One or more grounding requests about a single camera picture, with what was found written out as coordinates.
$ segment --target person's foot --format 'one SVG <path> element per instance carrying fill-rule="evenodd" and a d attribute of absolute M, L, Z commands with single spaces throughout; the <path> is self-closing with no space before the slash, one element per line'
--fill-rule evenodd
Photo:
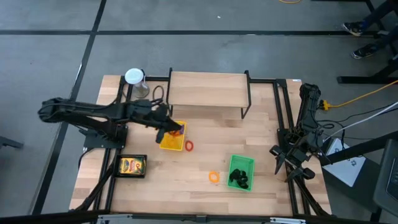
<path fill-rule="evenodd" d="M 362 22 L 345 22 L 341 25 L 341 27 L 356 37 L 361 36 L 364 32 L 362 28 Z"/>
<path fill-rule="evenodd" d="M 351 52 L 351 56 L 355 59 L 361 59 L 372 56 L 377 51 L 377 47 L 374 44 L 368 44 L 365 47 L 361 47 L 358 50 Z"/>

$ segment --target concrete floor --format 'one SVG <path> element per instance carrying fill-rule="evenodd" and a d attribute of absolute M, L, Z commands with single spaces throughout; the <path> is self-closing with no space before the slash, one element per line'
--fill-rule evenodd
<path fill-rule="evenodd" d="M 382 1 L 373 1 L 375 7 Z M 3 0 L 1 29 L 91 30 L 97 0 Z M 283 4 L 277 0 L 108 0 L 100 30 L 339 30 L 344 21 L 369 13 L 365 3 L 313 2 Z M 383 19 L 386 27 L 396 17 Z M 0 216 L 29 212 L 58 125 L 39 121 L 41 101 L 68 97 L 83 56 L 87 36 L 0 35 L 0 135 L 25 144 L 21 150 L 0 150 Z M 339 85 L 339 75 L 371 75 L 386 66 L 389 49 L 354 60 L 349 56 L 370 38 L 236 36 L 236 35 L 122 35 L 97 36 L 81 84 L 78 101 L 95 102 L 103 75 L 124 74 L 132 67 L 149 75 L 166 76 L 176 70 L 243 72 L 256 78 L 300 78 L 317 84 L 322 98 L 340 103 L 378 88 L 378 85 Z M 398 88 L 382 92 L 330 112 L 320 119 L 343 119 L 396 100 Z M 395 131 L 396 113 L 377 117 L 349 129 L 347 136 L 375 138 Z M 77 175 L 84 137 L 69 127 L 44 212 L 65 212 Z M 361 140 L 346 139 L 354 145 Z M 382 151 L 366 157 L 380 161 Z M 368 220 L 370 213 L 328 187 L 332 212 L 345 218 Z M 398 219 L 382 213 L 381 221 Z"/>

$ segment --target yellow box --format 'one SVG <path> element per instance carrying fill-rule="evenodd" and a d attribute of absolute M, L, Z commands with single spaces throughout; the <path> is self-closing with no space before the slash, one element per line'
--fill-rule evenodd
<path fill-rule="evenodd" d="M 183 133 L 178 136 L 173 136 L 169 133 L 165 133 L 162 142 L 160 142 L 159 147 L 161 149 L 182 151 L 182 148 L 184 146 L 185 133 L 187 132 L 187 123 L 184 121 L 175 121 L 175 122 L 183 126 L 183 128 L 181 129 Z"/>

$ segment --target wooden bench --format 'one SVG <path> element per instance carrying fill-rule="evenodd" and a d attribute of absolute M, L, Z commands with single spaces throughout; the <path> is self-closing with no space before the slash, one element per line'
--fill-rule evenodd
<path fill-rule="evenodd" d="M 170 105 L 170 115 L 175 105 L 227 106 L 240 108 L 243 119 L 251 106 L 249 71 L 174 72 L 170 68 L 166 102 Z"/>

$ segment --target green plastic bin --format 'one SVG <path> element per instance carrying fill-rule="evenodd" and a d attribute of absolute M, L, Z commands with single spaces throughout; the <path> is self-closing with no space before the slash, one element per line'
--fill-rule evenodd
<path fill-rule="evenodd" d="M 243 189 L 241 188 L 236 180 L 230 181 L 229 174 L 232 173 L 235 169 L 239 169 L 246 172 L 248 176 L 248 188 Z M 250 192 L 253 188 L 253 178 L 254 178 L 254 159 L 239 155 L 232 155 L 231 156 L 231 163 L 229 164 L 229 174 L 227 178 L 227 185 L 228 187 L 244 190 Z"/>

